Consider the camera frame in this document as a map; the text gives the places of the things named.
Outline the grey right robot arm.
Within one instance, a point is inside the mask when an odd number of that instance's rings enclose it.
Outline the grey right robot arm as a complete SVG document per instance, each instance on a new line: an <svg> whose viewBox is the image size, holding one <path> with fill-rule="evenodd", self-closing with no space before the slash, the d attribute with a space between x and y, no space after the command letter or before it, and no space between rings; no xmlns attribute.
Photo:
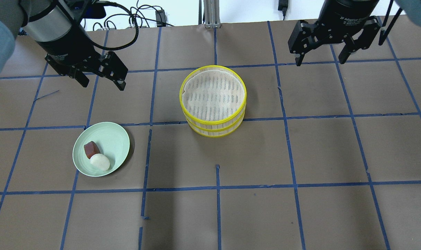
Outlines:
<svg viewBox="0 0 421 250"><path fill-rule="evenodd" d="M372 15L378 4L377 0L326 0L320 16L313 24L298 20L288 40L291 54L295 55L297 66L302 64L304 56L325 44L344 43L339 53L339 63L344 64L352 53L368 49L375 38L382 45L394 27L402 12L410 21L421 27L421 0L398 0L398 10L391 22L389 14L394 1L388 5L382 24Z"/></svg>

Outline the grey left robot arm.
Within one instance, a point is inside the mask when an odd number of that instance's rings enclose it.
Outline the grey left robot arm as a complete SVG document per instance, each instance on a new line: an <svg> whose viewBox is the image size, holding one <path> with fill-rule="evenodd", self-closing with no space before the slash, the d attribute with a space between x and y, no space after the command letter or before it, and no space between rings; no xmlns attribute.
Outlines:
<svg viewBox="0 0 421 250"><path fill-rule="evenodd" d="M79 10L71 10L64 0L0 0L0 73L15 50L15 40L24 30L47 53L45 60L61 76L87 87L85 73L112 81L119 90L126 87L128 68L116 54L128 45L101 46L87 35L80 20L90 7L122 8L109 1L84 0Z"/></svg>

